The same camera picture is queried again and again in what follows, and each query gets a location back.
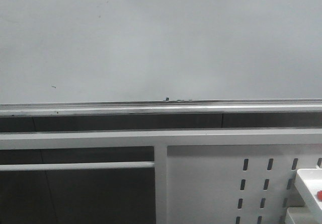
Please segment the white upper marker tray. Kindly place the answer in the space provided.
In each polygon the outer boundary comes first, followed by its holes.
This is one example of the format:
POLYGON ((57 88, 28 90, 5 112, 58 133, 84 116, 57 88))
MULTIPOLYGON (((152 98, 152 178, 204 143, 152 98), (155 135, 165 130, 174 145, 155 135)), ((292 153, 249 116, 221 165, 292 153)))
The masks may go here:
POLYGON ((294 185, 314 219, 321 223, 321 200, 317 197, 321 191, 321 169, 298 169, 294 185))

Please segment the white perforated pegboard panel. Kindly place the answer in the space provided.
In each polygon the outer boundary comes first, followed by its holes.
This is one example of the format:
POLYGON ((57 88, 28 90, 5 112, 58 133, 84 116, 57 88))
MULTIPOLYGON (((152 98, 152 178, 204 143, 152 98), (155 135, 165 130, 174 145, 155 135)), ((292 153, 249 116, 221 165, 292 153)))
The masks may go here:
POLYGON ((284 223, 296 171, 320 162, 319 144, 170 146, 168 222, 284 223))

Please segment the whiteboard with aluminium frame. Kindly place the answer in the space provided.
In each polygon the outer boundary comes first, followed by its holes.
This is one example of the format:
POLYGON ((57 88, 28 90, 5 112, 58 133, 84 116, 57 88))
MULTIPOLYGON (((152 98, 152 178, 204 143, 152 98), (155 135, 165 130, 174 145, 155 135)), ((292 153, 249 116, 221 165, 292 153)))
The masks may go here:
POLYGON ((321 0, 1 0, 1 111, 321 111, 321 0))

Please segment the white lower tray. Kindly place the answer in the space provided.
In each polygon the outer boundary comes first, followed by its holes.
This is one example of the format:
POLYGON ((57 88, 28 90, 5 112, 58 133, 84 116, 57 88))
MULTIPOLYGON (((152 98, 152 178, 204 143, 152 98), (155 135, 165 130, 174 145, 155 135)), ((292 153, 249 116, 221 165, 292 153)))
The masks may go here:
POLYGON ((318 224, 306 207, 289 207, 285 217, 286 224, 318 224))

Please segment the white metal stand frame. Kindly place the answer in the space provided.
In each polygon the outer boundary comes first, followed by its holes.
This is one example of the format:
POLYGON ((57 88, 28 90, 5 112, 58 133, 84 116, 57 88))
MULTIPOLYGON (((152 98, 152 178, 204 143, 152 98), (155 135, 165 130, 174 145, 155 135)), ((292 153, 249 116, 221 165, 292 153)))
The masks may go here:
POLYGON ((1 135, 1 223, 169 223, 170 146, 321 145, 320 129, 1 135))

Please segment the red capped marker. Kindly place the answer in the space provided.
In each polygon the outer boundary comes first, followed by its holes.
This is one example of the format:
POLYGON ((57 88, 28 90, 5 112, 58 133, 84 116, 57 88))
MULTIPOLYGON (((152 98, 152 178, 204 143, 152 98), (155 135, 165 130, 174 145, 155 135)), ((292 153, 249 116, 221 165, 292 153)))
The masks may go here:
POLYGON ((316 197, 319 201, 322 201, 322 191, 321 190, 316 193, 316 197))

